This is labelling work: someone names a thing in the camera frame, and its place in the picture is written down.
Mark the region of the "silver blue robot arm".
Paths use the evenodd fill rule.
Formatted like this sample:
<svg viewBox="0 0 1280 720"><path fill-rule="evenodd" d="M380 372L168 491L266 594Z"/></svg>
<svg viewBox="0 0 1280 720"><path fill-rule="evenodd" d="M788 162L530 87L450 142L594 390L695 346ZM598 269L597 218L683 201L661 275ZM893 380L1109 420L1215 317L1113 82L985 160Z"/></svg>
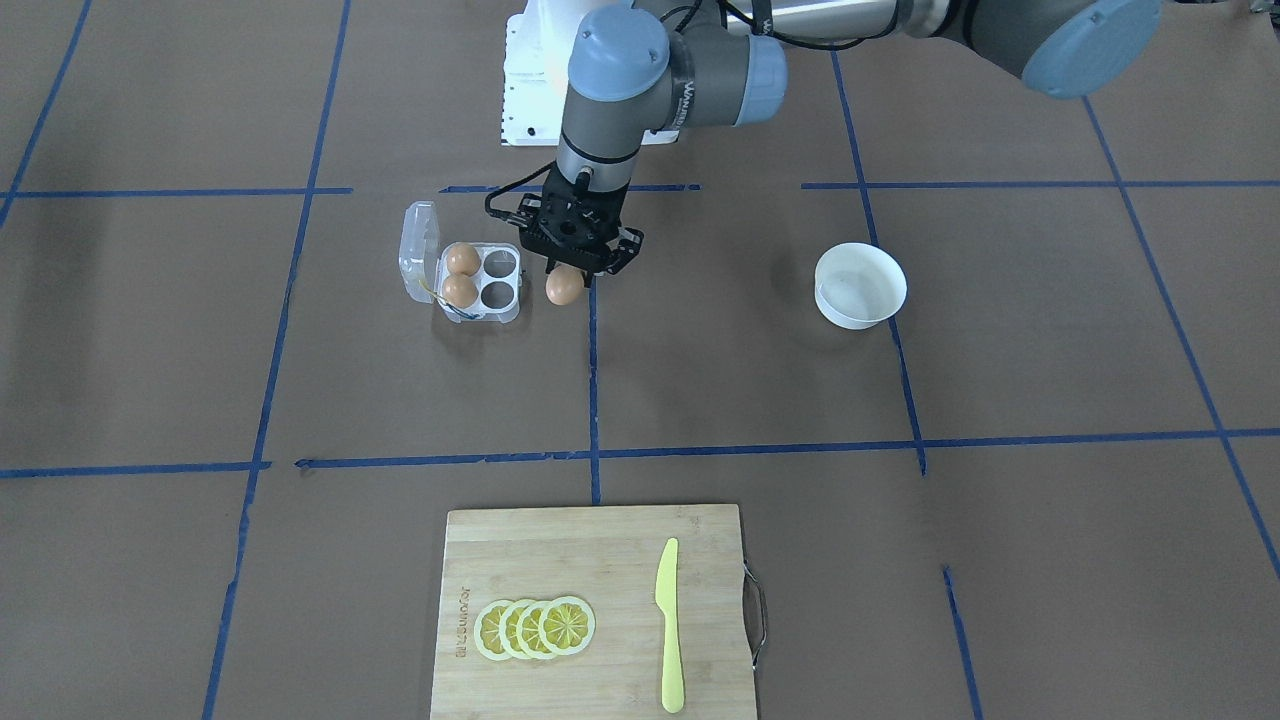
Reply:
<svg viewBox="0 0 1280 720"><path fill-rule="evenodd" d="M1123 73L1155 36L1158 1L530 1L509 18L511 92L543 83L538 193L486 214L549 270L616 274L643 246L621 213L645 140L769 120L791 47L837 53L908 35L946 38L1056 99Z"/></svg>

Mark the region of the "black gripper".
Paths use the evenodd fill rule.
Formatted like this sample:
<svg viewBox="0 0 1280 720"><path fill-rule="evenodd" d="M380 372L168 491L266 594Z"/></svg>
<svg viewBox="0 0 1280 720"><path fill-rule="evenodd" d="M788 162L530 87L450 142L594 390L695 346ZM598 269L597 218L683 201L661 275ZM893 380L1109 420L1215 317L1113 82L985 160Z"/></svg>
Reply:
<svg viewBox="0 0 1280 720"><path fill-rule="evenodd" d="M630 186L581 190L558 167L548 167L540 193L525 193L516 210L522 247L549 260L549 268L575 266L589 275L617 274L643 247L644 233L621 219Z"/></svg>

